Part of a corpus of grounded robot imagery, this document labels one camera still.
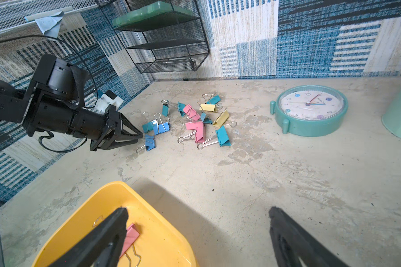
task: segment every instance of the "concrete floor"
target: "concrete floor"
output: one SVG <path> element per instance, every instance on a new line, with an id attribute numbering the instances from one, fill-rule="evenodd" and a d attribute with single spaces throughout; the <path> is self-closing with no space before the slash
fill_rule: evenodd
<path id="1" fill-rule="evenodd" d="M 284 90 L 327 85 L 349 100 L 343 125 L 316 138 L 283 135 L 269 101 Z M 202 151 L 171 110 L 156 148 L 139 145 L 62 157 L 0 208 L 6 266 L 30 266 L 54 231 L 97 189 L 122 180 L 192 245 L 201 266 L 276 266 L 268 210 L 283 208 L 350 266 L 401 266 L 401 139 L 381 115 L 401 78 L 155 82 L 121 112 L 141 126 L 161 99 L 192 106 L 219 92 L 236 128 L 232 146 Z M 207 136 L 213 127 L 207 126 Z"/>

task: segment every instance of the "clock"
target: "clock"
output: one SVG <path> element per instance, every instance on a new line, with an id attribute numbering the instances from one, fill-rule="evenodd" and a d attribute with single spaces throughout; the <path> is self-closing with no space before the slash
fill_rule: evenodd
<path id="1" fill-rule="evenodd" d="M 337 130 L 348 110 L 348 100 L 336 89 L 302 85 L 286 90 L 270 102 L 270 114 L 284 134 L 325 136 Z"/>

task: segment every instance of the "cable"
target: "cable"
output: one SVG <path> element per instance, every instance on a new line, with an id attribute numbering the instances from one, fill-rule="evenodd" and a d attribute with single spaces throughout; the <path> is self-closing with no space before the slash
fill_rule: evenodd
<path id="1" fill-rule="evenodd" d="M 5 42 L 10 42 L 10 41 L 13 41 L 13 40 L 19 40 L 19 39 L 23 39 L 23 38 L 29 38 L 29 37 L 51 38 L 51 39 L 57 40 L 57 41 L 59 41 L 59 42 L 65 44 L 65 45 L 67 45 L 69 48 L 71 48 L 71 49 L 77 54 L 77 56 L 80 58 L 80 60 L 82 61 L 82 63 L 85 65 L 86 69 L 87 69 L 88 72 L 89 72 L 89 75 L 91 75 L 92 83 L 94 84 L 94 87 L 95 87 L 96 99 L 98 99 L 98 88 L 96 87 L 96 83 L 95 83 L 95 80 L 94 80 L 94 76 L 92 76 L 91 70 L 89 69 L 89 67 L 88 67 L 88 65 L 86 64 L 85 60 L 84 60 L 84 59 L 80 56 L 80 54 L 77 52 L 77 50 L 76 50 L 74 47 L 72 47 L 71 45 L 69 45 L 66 41 L 61 40 L 61 39 L 58 39 L 58 38 L 55 38 L 55 37 L 49 37 L 49 36 L 45 36 L 45 35 L 32 34 L 32 35 L 24 35 L 24 36 L 13 37 L 13 38 L 10 38 L 10 39 L 0 40 L 0 44 L 1 44 L 1 43 L 5 43 Z M 95 105 L 92 106 L 92 107 L 85 107 L 85 109 L 93 109 L 94 107 L 95 107 Z"/>
<path id="2" fill-rule="evenodd" d="M 88 138 L 85 136 L 85 140 L 78 147 L 74 147 L 74 148 L 68 149 L 68 150 L 53 150 L 53 149 L 45 147 L 45 145 L 42 143 L 43 138 L 52 139 L 52 137 L 54 137 L 54 135 L 51 131 L 48 131 L 48 130 L 45 130 L 45 131 L 49 134 L 49 136 L 40 136 L 39 143 L 44 149 L 52 151 L 52 152 L 56 152 L 56 153 L 68 153 L 68 152 L 74 151 L 74 150 L 78 149 L 79 147 L 83 146 L 86 143 L 86 141 L 88 140 Z"/>

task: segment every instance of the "blue patterned wall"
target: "blue patterned wall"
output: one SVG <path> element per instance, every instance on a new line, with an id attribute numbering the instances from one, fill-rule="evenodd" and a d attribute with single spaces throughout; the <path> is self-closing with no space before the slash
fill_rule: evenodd
<path id="1" fill-rule="evenodd" d="M 211 54 L 156 79 L 401 76 L 401 0 L 198 0 Z"/>

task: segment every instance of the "blue cloth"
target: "blue cloth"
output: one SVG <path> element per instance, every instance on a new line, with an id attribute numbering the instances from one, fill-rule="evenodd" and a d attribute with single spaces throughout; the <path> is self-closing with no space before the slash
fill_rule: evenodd
<path id="1" fill-rule="evenodd" d="M 49 17 L 38 18 L 35 21 L 44 36 L 57 38 L 63 16 L 64 12 L 61 11 Z"/>

